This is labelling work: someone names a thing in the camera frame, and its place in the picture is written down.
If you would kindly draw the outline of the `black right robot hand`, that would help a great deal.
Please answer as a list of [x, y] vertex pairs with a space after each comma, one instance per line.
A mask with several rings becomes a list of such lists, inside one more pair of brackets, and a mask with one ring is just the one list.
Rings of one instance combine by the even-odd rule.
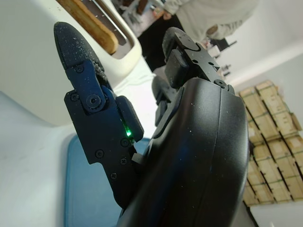
[[242, 202], [249, 162], [242, 99], [220, 80], [218, 65], [182, 30], [162, 48], [167, 79], [154, 77], [157, 103], [148, 147], [131, 102], [116, 96], [104, 69], [72, 25], [53, 27], [73, 90], [64, 102], [90, 164], [100, 163], [122, 212], [119, 227], [228, 227]]

